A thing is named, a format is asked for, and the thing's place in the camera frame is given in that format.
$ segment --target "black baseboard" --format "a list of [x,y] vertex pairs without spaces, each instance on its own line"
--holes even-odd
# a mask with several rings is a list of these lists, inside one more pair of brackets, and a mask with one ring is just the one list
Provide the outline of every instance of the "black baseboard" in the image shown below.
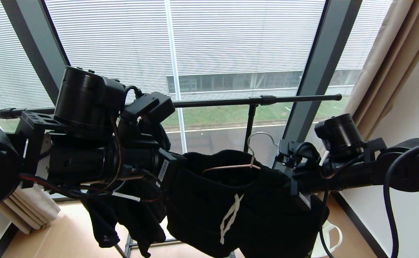
[[8,246],[10,245],[11,241],[13,240],[13,237],[16,235],[17,232],[18,227],[11,223],[4,235],[0,239],[0,258],[7,250]]
[[369,247],[372,249],[375,255],[378,258],[388,258],[388,256],[380,247],[378,242],[375,240],[375,238],[372,236],[369,230],[367,230],[366,226],[361,222],[361,220],[358,218],[353,209],[349,206],[347,201],[342,197],[342,195],[338,192],[332,192],[331,194],[337,201],[337,203],[342,207],[342,209],[353,222],[353,224],[356,226],[357,230],[361,233],[362,237],[364,237],[364,239],[369,244]]

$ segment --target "drawstring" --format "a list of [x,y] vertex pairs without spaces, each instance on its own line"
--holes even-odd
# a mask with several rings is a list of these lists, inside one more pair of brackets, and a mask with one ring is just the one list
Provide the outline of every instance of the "drawstring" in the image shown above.
[[[221,222],[221,244],[224,244],[224,235],[226,235],[227,231],[229,231],[230,226],[232,226],[232,224],[235,221],[235,216],[237,216],[237,212],[240,208],[240,202],[243,199],[244,194],[242,194],[241,197],[238,196],[238,194],[235,194],[235,202],[234,204],[232,204],[232,206],[230,207],[229,211],[227,212],[227,214],[224,216],[224,218],[222,219]],[[231,218],[229,219],[229,222],[227,222],[227,226],[224,227],[224,222],[226,221],[226,219],[231,215]]]

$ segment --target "grass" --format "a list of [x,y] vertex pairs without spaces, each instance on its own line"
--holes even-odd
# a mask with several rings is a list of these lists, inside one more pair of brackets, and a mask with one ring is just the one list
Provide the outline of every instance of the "grass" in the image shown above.
[[[341,101],[323,101],[315,116],[315,121],[328,119],[338,115],[344,108],[349,97],[343,97]],[[259,106],[256,109],[254,122],[267,123],[270,121],[282,121],[288,119],[293,103],[277,103],[269,106]],[[183,108],[185,126],[214,126],[225,127],[224,124],[246,123],[248,120],[248,105],[240,106],[208,106]],[[18,119],[0,119],[0,126],[6,132],[14,132]],[[179,127],[178,114],[174,112],[165,121],[164,127]]]

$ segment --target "hanger hook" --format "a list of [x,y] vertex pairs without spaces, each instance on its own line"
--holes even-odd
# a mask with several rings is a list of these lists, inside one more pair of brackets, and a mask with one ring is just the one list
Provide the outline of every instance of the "hanger hook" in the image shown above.
[[273,137],[270,134],[267,134],[266,132],[257,132],[257,133],[251,134],[248,137],[248,140],[247,140],[246,144],[248,145],[248,149],[251,150],[251,152],[253,153],[253,157],[255,157],[254,156],[254,150],[251,148],[251,146],[249,145],[249,143],[251,142],[251,137],[253,137],[256,134],[265,134],[265,135],[268,135],[268,137],[270,137],[270,139],[272,140],[273,145],[275,145],[276,147],[278,147],[278,144],[275,143],[275,140],[273,139]]

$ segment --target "wooden floor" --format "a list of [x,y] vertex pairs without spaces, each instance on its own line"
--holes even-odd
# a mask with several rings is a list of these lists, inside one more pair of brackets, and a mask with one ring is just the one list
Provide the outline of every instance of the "wooden floor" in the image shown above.
[[[349,220],[348,216],[329,196],[328,206],[331,210],[329,221],[343,232],[342,245],[333,252],[334,257],[376,258],[364,238]],[[110,258],[120,257],[115,248],[100,248],[93,237],[88,212],[79,202],[67,202],[60,205],[61,212],[51,226],[25,235],[19,232],[4,253],[4,258]],[[124,248],[127,238],[125,227],[116,227]],[[331,232],[332,240],[336,239],[335,230]],[[151,247],[152,258],[206,258],[209,257],[189,245],[182,243]],[[131,251],[132,258],[142,257],[137,249]],[[237,258],[244,258],[236,251]]]

